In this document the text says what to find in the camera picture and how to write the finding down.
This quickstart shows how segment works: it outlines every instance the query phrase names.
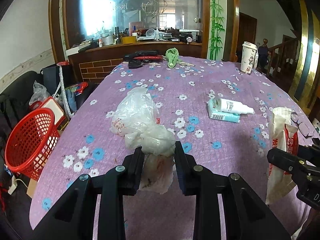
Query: red cable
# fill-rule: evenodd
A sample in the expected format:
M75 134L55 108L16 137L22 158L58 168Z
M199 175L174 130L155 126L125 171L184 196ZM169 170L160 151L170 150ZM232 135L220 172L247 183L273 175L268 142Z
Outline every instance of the red cable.
M4 204L4 200L2 198L2 195L1 195L2 192L8 192L8 191L2 187L2 182L0 182L0 206L1 206L2 212L4 212L5 211L5 204Z

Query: mirror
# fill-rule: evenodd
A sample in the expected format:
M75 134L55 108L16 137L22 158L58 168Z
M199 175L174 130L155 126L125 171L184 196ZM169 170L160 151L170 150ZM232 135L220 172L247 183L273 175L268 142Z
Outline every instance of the mirror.
M200 0L80 0L80 28L85 38L127 28L197 29Z

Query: eyeglasses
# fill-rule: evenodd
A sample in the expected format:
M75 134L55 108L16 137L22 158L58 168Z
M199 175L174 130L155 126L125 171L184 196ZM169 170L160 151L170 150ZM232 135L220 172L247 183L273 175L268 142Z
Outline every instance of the eyeglasses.
M313 137L315 131L311 134L309 127L304 122L299 122L299 115L296 112L291 113L291 121L298 127L305 139Z

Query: bamboo painting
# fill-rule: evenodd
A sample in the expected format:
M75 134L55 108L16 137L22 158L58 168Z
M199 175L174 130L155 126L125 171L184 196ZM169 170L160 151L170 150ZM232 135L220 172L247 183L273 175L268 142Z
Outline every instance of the bamboo painting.
M210 9L212 10L212 16L210 17L210 20L212 21L212 27L211 27L211 38L209 39L209 51L210 56L209 59L216 60L218 52L222 49L222 40L220 34L222 32L225 32L225 29L223 28L223 23L225 21L225 18L222 17L224 10L222 6L219 4L220 0L212 0L210 3Z

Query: metal screw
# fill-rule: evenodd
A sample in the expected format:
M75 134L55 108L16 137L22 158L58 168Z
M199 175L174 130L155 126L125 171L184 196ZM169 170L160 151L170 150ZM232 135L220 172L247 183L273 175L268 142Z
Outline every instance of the metal screw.
M88 174L81 174L79 179L82 181L85 181L85 180L89 179L89 175Z
M238 179L240 179L240 175L239 175L238 173L232 173L230 177L231 177L231 179L233 179L233 180L238 180Z
M202 170L203 170L203 167L202 167L201 165L195 165L195 166L193 166L193 169L194 169L195 171L202 171Z
M116 166L116 171L118 172L121 172L121 171L124 171L125 170L125 167L120 165L120 166Z

